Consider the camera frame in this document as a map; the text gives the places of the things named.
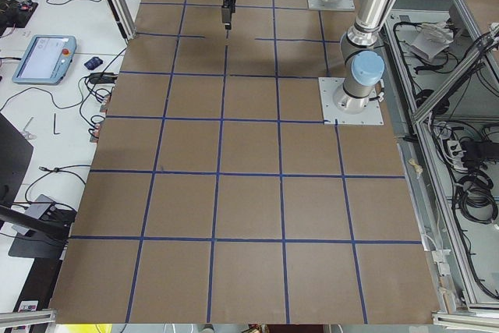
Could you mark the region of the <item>dark blue pouch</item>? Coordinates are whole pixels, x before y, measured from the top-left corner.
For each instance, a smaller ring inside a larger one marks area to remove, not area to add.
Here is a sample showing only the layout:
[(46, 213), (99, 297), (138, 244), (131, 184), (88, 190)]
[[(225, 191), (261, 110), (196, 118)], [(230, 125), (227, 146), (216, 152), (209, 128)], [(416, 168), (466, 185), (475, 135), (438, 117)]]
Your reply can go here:
[(97, 56), (90, 58), (84, 63), (84, 66), (89, 70), (95, 70), (97, 67), (103, 64), (103, 60)]

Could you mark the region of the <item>teach pendant tablet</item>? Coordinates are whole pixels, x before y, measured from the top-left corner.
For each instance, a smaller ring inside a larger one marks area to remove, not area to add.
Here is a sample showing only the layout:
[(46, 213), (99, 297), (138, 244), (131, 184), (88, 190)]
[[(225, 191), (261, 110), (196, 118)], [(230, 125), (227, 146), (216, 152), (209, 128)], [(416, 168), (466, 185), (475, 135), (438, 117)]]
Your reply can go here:
[(33, 36), (12, 81), (18, 84), (59, 84), (69, 69), (76, 47), (74, 36)]

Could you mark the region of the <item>black allen key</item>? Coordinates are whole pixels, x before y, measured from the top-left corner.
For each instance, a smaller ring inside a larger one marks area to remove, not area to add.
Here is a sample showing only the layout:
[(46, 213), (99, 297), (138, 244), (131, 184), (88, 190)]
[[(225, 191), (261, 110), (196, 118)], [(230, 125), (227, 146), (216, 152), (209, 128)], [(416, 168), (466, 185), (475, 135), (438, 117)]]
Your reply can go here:
[(53, 135), (60, 134), (60, 132), (57, 130), (57, 113), (53, 114), (52, 130), (53, 130)]

